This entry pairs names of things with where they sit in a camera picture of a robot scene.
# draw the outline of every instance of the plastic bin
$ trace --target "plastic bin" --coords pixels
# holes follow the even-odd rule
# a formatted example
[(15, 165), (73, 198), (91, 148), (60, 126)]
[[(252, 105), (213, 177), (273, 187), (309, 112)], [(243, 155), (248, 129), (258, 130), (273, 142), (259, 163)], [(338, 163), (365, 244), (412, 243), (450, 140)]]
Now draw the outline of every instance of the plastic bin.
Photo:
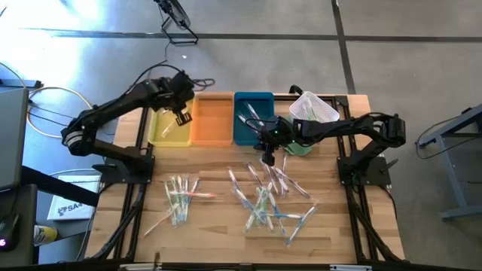
[(289, 107), (289, 114), (294, 119), (317, 120), (321, 123), (340, 119), (336, 110), (309, 91), (305, 91), (293, 102)]
[[(274, 115), (274, 96), (268, 92), (238, 92), (234, 94), (234, 142), (239, 146), (254, 146), (259, 143), (258, 135), (238, 118), (239, 114), (247, 119), (253, 118), (245, 102), (254, 108), (260, 119), (267, 120)], [(249, 124), (260, 129), (258, 123), (253, 120), (250, 120)]]
[[(188, 112), (192, 113), (193, 102), (187, 104)], [(193, 121), (183, 126), (178, 126), (175, 121), (175, 114), (168, 111), (163, 114), (163, 109), (157, 112), (152, 111), (149, 124), (148, 141), (156, 147), (188, 147), (191, 145), (191, 125)], [(172, 129), (165, 137), (162, 133), (172, 124)]]
[(193, 104), (193, 145), (221, 147), (233, 141), (233, 93), (200, 93)]

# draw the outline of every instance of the gray floor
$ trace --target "gray floor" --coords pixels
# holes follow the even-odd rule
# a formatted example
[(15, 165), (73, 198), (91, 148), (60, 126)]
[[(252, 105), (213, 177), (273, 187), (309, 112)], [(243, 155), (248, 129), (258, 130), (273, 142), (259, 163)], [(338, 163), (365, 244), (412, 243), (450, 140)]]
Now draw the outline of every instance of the gray floor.
[[(337, 33), (329, 0), (180, 2), (193, 29), (200, 33)], [(339, 5), (346, 35), (482, 35), (482, 2), (478, 0), (339, 0)], [(18, 32), (15, 27), (159, 32), (159, 25), (151, 0), (17, 0), (0, 18), (0, 29), (13, 37), (0, 43), (0, 60), (25, 78), (70, 87), (92, 103), (102, 103), (125, 91), (141, 70), (162, 61), (166, 40), (52, 38), (45, 32)], [(456, 206), (455, 199), (440, 160), (418, 160), (413, 146), (433, 123), (482, 101), (480, 43), (348, 42), (347, 48), (356, 92), (369, 95), (373, 111), (397, 112), (407, 122), (407, 144), (386, 152), (388, 158), (400, 160), (391, 169), (392, 193), (407, 259), (480, 268), (481, 217), (451, 222), (438, 218), (439, 212)], [(168, 58), (192, 77), (215, 78), (212, 91), (286, 92), (291, 84), (298, 84), (315, 93), (347, 92), (337, 41), (209, 39), (196, 47), (171, 46)], [(161, 69), (153, 72), (171, 74)], [(70, 115), (85, 108), (76, 97), (59, 91), (38, 95), (35, 101)], [(53, 124), (36, 123), (46, 131), (59, 132)], [(114, 125), (106, 127), (106, 132)], [(27, 139), (24, 163), (42, 172), (83, 168), (100, 161), (99, 157), (72, 157), (57, 139), (29, 127)], [(56, 155), (55, 163), (45, 159), (48, 154)], [(48, 197), (39, 201), (50, 204)], [(68, 239), (42, 247), (41, 262), (73, 260), (79, 241)]]

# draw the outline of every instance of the wooden table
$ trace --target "wooden table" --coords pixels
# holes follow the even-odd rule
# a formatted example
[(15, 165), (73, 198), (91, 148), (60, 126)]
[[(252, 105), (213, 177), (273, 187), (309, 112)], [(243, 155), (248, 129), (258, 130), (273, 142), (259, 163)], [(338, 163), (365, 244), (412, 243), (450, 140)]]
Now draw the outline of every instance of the wooden table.
[[(370, 111), (365, 95), (348, 95), (349, 109), (353, 117)], [(275, 111), (288, 115), (291, 102), (276, 102)], [(114, 143), (120, 146), (134, 145), (141, 110), (132, 111), (120, 118)], [(370, 139), (356, 137), (358, 148)], [(285, 247), (286, 237), (279, 232), (269, 233), (266, 227), (254, 228), (244, 234), (243, 228), (249, 212), (242, 208), (232, 194), (232, 184), (227, 167), (234, 169), (236, 178), (246, 196), (255, 201), (256, 183), (243, 165), (252, 162), (263, 175), (258, 162), (260, 152), (251, 147), (232, 145), (227, 148), (155, 148), (156, 167), (148, 185), (136, 262), (153, 261), (154, 253), (160, 252), (160, 262), (185, 263), (355, 263), (352, 231), (344, 188), (340, 185), (336, 158), (339, 156), (336, 139), (325, 139), (313, 146), (306, 157), (289, 157), (287, 175), (319, 199), (316, 213), (299, 232), (290, 248)], [(282, 151), (276, 152), (276, 164)], [(173, 228), (169, 221), (163, 222), (147, 238), (141, 236), (159, 220), (168, 209), (163, 181), (176, 174), (198, 175), (198, 191), (219, 195), (216, 199), (192, 201), (186, 224)], [(119, 224), (126, 185), (115, 184), (102, 193), (97, 207), (93, 229), (87, 246), (87, 256), (95, 254), (107, 241)], [(398, 235), (392, 202), (379, 187), (366, 187), (372, 223), (384, 242), (400, 258), (404, 258)], [(277, 203), (281, 212), (304, 213), (311, 206), (294, 190), (290, 196)], [(284, 220), (291, 235), (297, 221)], [(365, 231), (360, 225), (365, 255), (368, 246)], [(124, 251), (129, 245), (131, 226), (126, 231)]]

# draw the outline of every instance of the orange bin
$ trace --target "orange bin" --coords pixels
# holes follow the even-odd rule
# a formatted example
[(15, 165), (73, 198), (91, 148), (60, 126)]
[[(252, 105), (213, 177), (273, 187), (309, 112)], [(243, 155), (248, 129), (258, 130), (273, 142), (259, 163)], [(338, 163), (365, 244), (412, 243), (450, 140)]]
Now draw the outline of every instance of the orange bin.
[(199, 93), (193, 104), (191, 142), (229, 146), (233, 141), (234, 93)]

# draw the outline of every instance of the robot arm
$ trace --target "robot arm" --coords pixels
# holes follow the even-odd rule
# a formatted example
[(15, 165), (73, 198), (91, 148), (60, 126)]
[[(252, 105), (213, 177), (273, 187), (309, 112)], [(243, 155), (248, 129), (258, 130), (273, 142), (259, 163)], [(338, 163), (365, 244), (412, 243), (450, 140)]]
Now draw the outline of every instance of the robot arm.
[(184, 125), (192, 120), (191, 115), (183, 113), (182, 110), (186, 108), (186, 102), (194, 98), (193, 88), (192, 80), (184, 72), (179, 72), (174, 78), (146, 79), (136, 84), (130, 92), (103, 105), (94, 105), (93, 109), (82, 111), (62, 130), (62, 142), (75, 156), (98, 154), (125, 164), (141, 162), (139, 149), (121, 148), (96, 139), (98, 128), (141, 107), (149, 107), (154, 111), (160, 108), (170, 110), (176, 114), (178, 125)]
[(352, 165), (368, 167), (371, 159), (387, 148), (405, 144), (405, 122), (387, 114), (370, 113), (358, 118), (320, 123), (314, 120), (298, 120), (289, 123), (280, 116), (271, 117), (260, 132), (258, 149), (264, 150), (263, 162), (274, 165), (273, 152), (280, 146), (297, 142), (308, 147), (323, 139), (336, 136), (366, 135), (373, 139), (363, 150), (351, 156)]

